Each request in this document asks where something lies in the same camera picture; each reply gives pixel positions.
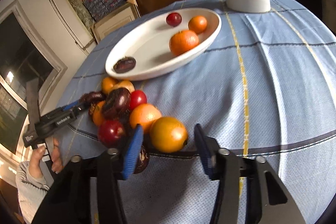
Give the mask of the grey sleeve forearm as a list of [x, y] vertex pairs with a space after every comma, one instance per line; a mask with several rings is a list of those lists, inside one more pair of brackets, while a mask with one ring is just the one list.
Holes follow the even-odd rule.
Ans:
[[25, 223], [31, 223], [50, 187], [43, 175], [34, 177], [30, 170], [30, 162], [23, 161], [18, 165], [15, 183], [18, 189], [18, 201]]

